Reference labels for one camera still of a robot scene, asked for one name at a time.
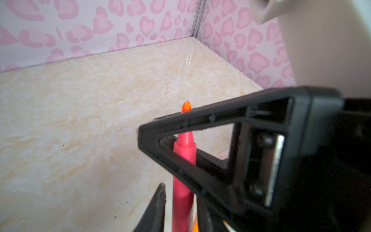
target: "wall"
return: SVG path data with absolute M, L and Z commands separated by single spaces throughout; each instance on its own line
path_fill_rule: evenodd
M 197 0 L 2 0 L 0 72 L 189 37 Z
M 277 20 L 256 23 L 248 1 L 209 0 L 198 40 L 263 88 L 295 85 Z

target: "beige marble tabletop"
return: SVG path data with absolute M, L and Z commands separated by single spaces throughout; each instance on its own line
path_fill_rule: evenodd
M 170 231 L 172 176 L 137 128 L 259 90 L 193 37 L 0 74 L 0 231 L 130 232 L 160 182 Z M 222 156 L 231 127 L 213 130 L 197 146 Z

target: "table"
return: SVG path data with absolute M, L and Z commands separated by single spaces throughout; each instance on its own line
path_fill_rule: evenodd
M 172 176 L 139 125 L 262 88 L 193 37 L 0 74 L 0 231 L 132 231 Z M 221 157 L 231 127 L 194 132 Z

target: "pink marker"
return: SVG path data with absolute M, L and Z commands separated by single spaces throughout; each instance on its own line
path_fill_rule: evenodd
M 186 101 L 183 104 L 182 112 L 191 110 L 191 103 Z M 174 152 L 196 165 L 196 144 L 191 131 L 178 135 L 174 143 Z M 172 232 L 188 232 L 190 224 L 190 212 L 193 205 L 193 192 L 180 180 L 173 179 L 173 220 Z

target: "marble surface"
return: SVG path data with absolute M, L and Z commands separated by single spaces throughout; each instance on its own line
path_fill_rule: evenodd
M 172 176 L 137 128 L 259 90 L 193 37 L 0 74 L 0 231 L 130 232 L 160 182 L 170 231 Z M 197 146 L 222 156 L 230 129 Z

